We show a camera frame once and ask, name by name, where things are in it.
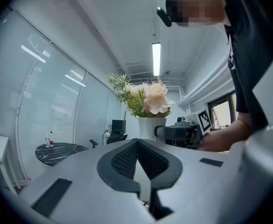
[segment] bottle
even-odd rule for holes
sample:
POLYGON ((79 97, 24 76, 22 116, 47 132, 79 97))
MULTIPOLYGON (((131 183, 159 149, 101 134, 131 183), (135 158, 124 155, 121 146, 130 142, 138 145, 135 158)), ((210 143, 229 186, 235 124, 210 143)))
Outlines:
POLYGON ((50 135, 49 135, 49 146, 53 147, 53 134, 52 134, 52 131, 50 132, 50 135))
POLYGON ((49 136, 48 136, 48 131, 45 136, 45 147, 49 147, 49 136))

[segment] person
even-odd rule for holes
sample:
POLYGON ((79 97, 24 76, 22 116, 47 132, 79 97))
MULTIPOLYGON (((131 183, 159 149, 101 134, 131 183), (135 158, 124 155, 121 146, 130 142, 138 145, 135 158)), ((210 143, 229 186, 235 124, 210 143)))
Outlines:
POLYGON ((273 61, 273 0, 166 0, 165 5, 166 13, 161 8, 157 13, 168 27, 224 24, 238 117, 205 135, 199 149, 227 151, 268 124, 252 89, 273 61))

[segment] black rectangular slot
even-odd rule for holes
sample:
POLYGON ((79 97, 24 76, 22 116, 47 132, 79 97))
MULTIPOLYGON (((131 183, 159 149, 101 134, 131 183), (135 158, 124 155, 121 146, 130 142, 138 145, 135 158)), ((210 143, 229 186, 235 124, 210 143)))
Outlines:
POLYGON ((223 162, 222 161, 218 161, 218 160, 213 160, 213 159, 207 159, 207 158, 202 158, 200 160, 200 162, 206 163, 206 164, 210 164, 213 166, 217 166, 217 167, 221 167, 223 162))
POLYGON ((67 189, 70 187, 72 181, 59 178, 50 188, 36 201, 32 206, 32 209, 39 212, 45 217, 49 217, 62 196, 65 194, 67 189))

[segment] computer monitor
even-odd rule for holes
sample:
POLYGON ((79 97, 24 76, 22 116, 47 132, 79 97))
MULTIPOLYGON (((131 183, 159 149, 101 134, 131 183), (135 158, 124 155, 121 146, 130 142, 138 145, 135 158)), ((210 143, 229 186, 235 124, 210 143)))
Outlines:
POLYGON ((114 130, 123 130, 123 133, 126 133, 126 120, 113 119, 112 131, 114 130))

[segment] window blinds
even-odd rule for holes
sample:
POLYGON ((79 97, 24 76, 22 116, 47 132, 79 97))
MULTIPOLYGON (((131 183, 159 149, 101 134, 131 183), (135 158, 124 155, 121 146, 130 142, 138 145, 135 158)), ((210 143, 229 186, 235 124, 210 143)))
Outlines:
MULTIPOLYGON (((24 180, 24 174, 18 158, 15 124, 24 82, 37 60, 22 49, 23 46, 34 50, 36 45, 30 41, 31 35, 39 36, 15 12, 0 20, 0 135, 9 138, 12 163, 19 181, 24 180)), ((43 49, 44 42, 38 41, 43 49)))
POLYGON ((112 125, 113 119, 121 119, 120 114, 121 103, 117 100, 115 93, 110 90, 108 95, 108 109, 105 129, 108 129, 108 127, 112 125))
POLYGON ((102 145, 109 88, 91 74, 87 74, 84 84, 77 108, 75 143, 92 148, 89 140, 102 145))
POLYGON ((48 168, 35 155, 47 131, 53 132, 54 142, 73 143, 76 106, 86 73, 52 45, 41 58, 26 83, 19 112, 19 148, 30 178, 48 168))

